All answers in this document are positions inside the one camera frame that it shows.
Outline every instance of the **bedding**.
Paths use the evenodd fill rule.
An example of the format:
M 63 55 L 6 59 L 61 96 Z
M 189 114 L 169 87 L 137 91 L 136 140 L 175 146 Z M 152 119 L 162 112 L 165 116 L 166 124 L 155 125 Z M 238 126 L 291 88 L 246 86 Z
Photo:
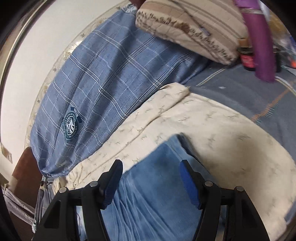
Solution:
M 78 45 L 49 86 L 30 144 L 45 176 L 68 174 L 163 85 L 186 83 L 208 59 L 135 27 L 119 10 Z
M 296 77 L 285 69 L 273 84 L 259 81 L 241 64 L 211 63 L 186 85 L 190 91 L 224 104 L 260 126 L 296 161 Z
M 96 153 L 55 179 L 54 193 L 62 186 L 75 189 L 97 180 L 115 159 L 127 171 L 180 132 L 219 186 L 245 188 L 271 241 L 282 235 L 284 217 L 296 197 L 296 167 L 289 153 L 245 116 L 178 83 L 156 92 Z
M 222 64 L 237 59 L 238 39 L 248 36 L 232 0 L 146 0 L 136 25 Z
M 102 210 L 110 240 L 193 239 L 202 211 L 191 204 L 184 188 L 179 171 L 182 160 L 188 160 L 205 180 L 215 182 L 195 157 L 187 138 L 183 134 L 171 136 L 122 175 L 112 203 Z M 85 241 L 81 208 L 77 214 L 80 240 Z M 225 216 L 220 217 L 219 237 L 224 220 Z

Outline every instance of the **pillow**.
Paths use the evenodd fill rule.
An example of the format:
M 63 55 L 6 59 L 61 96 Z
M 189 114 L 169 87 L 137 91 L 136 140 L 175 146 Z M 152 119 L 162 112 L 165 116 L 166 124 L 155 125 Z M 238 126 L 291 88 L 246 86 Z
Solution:
M 222 64 L 236 60 L 238 38 L 247 37 L 231 0 L 147 0 L 136 26 Z

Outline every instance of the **metal rivet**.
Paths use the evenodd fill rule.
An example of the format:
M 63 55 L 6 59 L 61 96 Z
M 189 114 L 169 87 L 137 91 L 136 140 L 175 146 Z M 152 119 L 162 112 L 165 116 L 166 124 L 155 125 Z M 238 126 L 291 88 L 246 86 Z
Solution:
M 211 181 L 206 181 L 206 182 L 205 182 L 205 185 L 206 185 L 207 187 L 211 187 L 211 186 L 213 186 L 213 183 L 212 183 Z
M 92 181 L 89 185 L 91 187 L 95 187 L 96 185 L 98 185 L 98 182 L 97 181 Z
M 238 190 L 239 192 L 243 192 L 243 191 L 244 191 L 244 188 L 243 188 L 242 186 L 237 186 L 237 190 Z
M 67 191 L 67 188 L 66 187 L 62 187 L 62 188 L 59 189 L 59 192 L 60 193 L 64 193 L 65 191 Z

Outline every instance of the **purple tube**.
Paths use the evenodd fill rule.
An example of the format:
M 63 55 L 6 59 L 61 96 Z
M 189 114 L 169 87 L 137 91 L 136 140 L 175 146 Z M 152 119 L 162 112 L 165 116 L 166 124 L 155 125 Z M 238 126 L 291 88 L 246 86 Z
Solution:
M 235 0 L 235 3 L 240 8 L 249 31 L 254 50 L 256 77 L 266 82 L 275 82 L 275 56 L 271 32 L 263 13 L 256 11 L 260 9 L 258 1 Z

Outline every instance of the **blue bed sheet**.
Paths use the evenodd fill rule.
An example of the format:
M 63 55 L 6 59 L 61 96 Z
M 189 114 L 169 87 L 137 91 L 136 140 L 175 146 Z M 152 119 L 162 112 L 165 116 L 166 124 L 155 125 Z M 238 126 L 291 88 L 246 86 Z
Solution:
M 135 27 L 130 5 L 73 51 L 42 100 L 30 141 L 43 175 L 67 175 L 163 85 L 185 84 L 208 60 Z

